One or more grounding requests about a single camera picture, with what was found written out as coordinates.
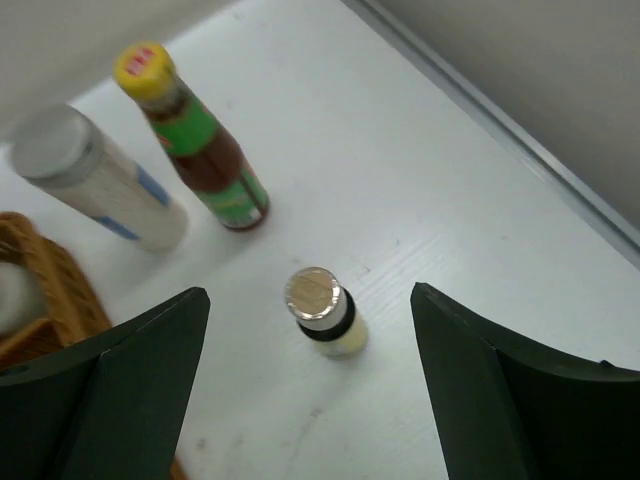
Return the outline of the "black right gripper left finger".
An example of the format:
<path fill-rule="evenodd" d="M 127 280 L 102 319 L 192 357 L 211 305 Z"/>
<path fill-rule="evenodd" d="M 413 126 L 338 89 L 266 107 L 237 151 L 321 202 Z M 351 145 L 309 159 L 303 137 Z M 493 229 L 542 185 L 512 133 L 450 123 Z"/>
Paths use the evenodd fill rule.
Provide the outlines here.
<path fill-rule="evenodd" d="M 210 300 L 189 288 L 1 373 L 4 479 L 167 479 Z"/>

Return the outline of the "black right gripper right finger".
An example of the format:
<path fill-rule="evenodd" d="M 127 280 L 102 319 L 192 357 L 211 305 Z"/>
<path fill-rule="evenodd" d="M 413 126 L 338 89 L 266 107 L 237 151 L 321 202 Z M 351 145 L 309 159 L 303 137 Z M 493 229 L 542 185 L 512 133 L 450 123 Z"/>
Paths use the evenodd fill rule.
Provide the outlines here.
<path fill-rule="evenodd" d="M 548 347 L 426 283 L 411 310 L 449 478 L 638 478 L 637 371 Z"/>

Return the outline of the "small yellow bottle gold cap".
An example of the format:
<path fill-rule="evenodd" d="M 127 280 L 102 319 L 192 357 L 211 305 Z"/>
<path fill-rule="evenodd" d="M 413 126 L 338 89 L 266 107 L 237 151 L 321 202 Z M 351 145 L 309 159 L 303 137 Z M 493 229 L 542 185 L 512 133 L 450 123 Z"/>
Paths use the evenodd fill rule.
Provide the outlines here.
<path fill-rule="evenodd" d="M 288 279 L 284 298 L 299 329 L 322 355 L 347 358 L 366 347 L 366 323 L 351 293 L 329 270 L 298 270 Z"/>

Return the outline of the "tall white silver-capped shaker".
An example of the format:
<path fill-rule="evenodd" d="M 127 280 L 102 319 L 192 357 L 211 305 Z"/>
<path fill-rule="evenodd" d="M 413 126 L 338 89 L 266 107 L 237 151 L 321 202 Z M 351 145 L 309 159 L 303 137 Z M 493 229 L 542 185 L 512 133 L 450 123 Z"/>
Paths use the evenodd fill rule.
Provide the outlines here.
<path fill-rule="evenodd" d="M 10 138 L 13 170 L 31 185 L 150 251 L 177 247 L 184 208 L 86 115 L 52 105 Z"/>

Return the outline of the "brown wicker divided tray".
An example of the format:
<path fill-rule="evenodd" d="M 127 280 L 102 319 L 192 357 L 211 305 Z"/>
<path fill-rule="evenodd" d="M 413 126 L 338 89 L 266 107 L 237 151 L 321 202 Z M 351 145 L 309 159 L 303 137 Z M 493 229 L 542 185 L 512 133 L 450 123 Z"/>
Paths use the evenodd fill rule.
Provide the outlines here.
<path fill-rule="evenodd" d="M 1 261 L 35 276 L 45 312 L 1 335 L 1 369 L 25 364 L 112 327 L 91 283 L 70 253 L 41 235 L 24 215 L 1 214 Z"/>

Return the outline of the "red sauce bottle yellow cap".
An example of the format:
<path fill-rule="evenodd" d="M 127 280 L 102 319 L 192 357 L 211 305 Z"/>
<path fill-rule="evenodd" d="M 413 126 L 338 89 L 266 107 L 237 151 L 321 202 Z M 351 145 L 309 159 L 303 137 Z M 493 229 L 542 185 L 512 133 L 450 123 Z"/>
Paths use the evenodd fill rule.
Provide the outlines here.
<path fill-rule="evenodd" d="M 139 107 L 182 182 L 229 230 L 259 225 L 268 194 L 239 143 L 177 73 L 159 43 L 124 49 L 113 78 Z"/>

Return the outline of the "aluminium right table rail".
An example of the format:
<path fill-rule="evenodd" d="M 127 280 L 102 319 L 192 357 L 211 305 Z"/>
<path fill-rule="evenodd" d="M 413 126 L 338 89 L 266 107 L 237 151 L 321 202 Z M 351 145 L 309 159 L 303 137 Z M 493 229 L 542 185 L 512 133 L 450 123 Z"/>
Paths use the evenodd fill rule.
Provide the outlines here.
<path fill-rule="evenodd" d="M 509 114 L 447 62 L 427 42 L 377 1 L 344 3 L 435 83 L 600 236 L 634 266 L 639 265 L 639 230 L 538 142 Z"/>

